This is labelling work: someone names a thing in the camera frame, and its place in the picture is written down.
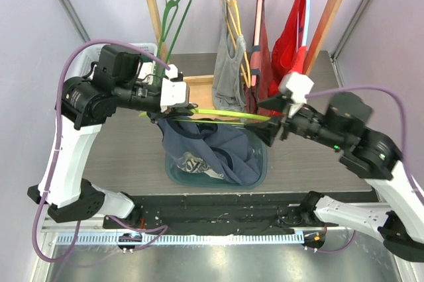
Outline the navy blue tank top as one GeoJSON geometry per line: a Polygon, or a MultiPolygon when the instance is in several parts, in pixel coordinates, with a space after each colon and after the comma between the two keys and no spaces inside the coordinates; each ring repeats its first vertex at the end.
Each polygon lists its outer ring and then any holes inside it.
{"type": "Polygon", "coordinates": [[[158,119],[156,125],[162,133],[163,149],[174,163],[189,152],[223,173],[223,180],[229,183],[252,185],[258,180],[260,172],[253,149],[240,128],[212,120],[196,123],[172,118],[158,119]]]}

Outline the lime green hanger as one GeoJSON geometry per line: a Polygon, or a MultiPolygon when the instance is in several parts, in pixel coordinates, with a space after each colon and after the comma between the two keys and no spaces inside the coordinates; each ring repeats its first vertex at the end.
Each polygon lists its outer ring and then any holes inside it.
{"type": "Polygon", "coordinates": [[[217,109],[195,108],[171,108],[164,113],[158,113],[152,116],[152,120],[157,118],[172,118],[180,122],[188,122],[192,120],[196,123],[206,123],[212,120],[217,124],[229,124],[235,126],[244,126],[247,123],[266,122],[270,117],[256,115],[251,113],[224,111],[217,109]]]}

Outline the grey tank top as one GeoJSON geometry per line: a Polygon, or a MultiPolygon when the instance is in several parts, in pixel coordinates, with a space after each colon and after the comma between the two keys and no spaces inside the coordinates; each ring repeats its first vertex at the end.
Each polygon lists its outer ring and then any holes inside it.
{"type": "Polygon", "coordinates": [[[221,35],[213,73],[212,98],[216,109],[243,112],[246,106],[242,92],[240,63],[246,50],[244,36],[237,40],[235,50],[225,20],[226,4],[221,0],[221,35]]]}

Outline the white tank top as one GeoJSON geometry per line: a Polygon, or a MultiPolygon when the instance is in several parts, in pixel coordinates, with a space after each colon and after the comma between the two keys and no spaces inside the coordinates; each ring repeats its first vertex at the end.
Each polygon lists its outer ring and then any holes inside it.
{"type": "Polygon", "coordinates": [[[223,173],[217,173],[202,158],[194,156],[192,153],[185,152],[182,157],[175,160],[178,168],[187,173],[204,173],[215,179],[224,179],[223,173]]]}

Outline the yellow hanger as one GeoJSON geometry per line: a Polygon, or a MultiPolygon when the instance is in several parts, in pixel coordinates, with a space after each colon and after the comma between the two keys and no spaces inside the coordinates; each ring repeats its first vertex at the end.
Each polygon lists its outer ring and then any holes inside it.
{"type": "MultiPolygon", "coordinates": [[[[224,0],[226,4],[225,20],[227,24],[227,30],[231,35],[233,46],[237,49],[237,40],[243,35],[242,27],[240,22],[239,6],[237,0],[224,0]]],[[[240,63],[240,69],[242,76],[244,77],[244,83],[247,88],[252,85],[252,75],[246,50],[243,52],[243,59],[240,63]]]]}

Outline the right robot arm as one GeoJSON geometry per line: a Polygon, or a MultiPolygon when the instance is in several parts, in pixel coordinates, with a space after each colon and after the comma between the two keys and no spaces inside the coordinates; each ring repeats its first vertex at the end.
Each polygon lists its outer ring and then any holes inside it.
{"type": "Polygon", "coordinates": [[[279,114],[245,127],[265,145],[271,146],[277,136],[285,140],[295,134],[332,148],[342,154],[340,163],[389,205],[387,210],[373,211],[310,191],[298,207],[302,223],[349,227],[378,240],[405,261],[423,262],[423,202],[418,197],[422,190],[408,179],[403,154],[394,141],[367,127],[370,106],[352,92],[335,93],[323,114],[304,104],[290,115],[294,103],[285,95],[263,104],[279,114]]]}

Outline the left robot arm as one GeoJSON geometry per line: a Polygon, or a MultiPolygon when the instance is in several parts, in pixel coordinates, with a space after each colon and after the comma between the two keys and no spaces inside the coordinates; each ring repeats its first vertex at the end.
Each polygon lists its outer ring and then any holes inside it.
{"type": "Polygon", "coordinates": [[[87,42],[62,68],[56,93],[55,136],[46,172],[27,195],[57,223],[81,222],[102,214],[126,228],[139,226],[142,211],[123,192],[102,189],[83,177],[91,147],[106,120],[119,107],[159,113],[160,89],[138,76],[146,50],[112,40],[87,42]],[[90,46],[100,45],[99,59],[87,75],[68,76],[73,60],[90,46]]]}

